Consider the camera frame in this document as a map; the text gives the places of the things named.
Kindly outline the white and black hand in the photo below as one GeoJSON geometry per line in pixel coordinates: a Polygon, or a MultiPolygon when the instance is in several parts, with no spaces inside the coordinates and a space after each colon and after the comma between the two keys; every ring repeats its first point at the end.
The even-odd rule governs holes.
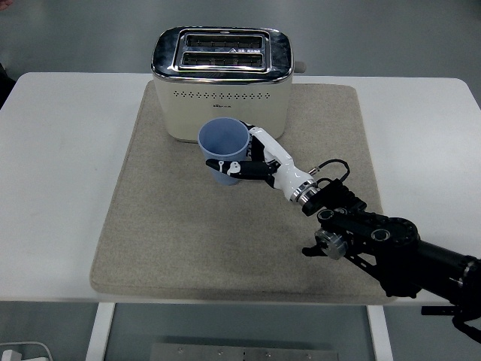
{"type": "Polygon", "coordinates": [[[263,128],[232,118],[216,118],[198,131],[198,145],[214,179],[223,185],[240,180],[265,181],[290,202],[313,185],[288,152],[263,128]]]}

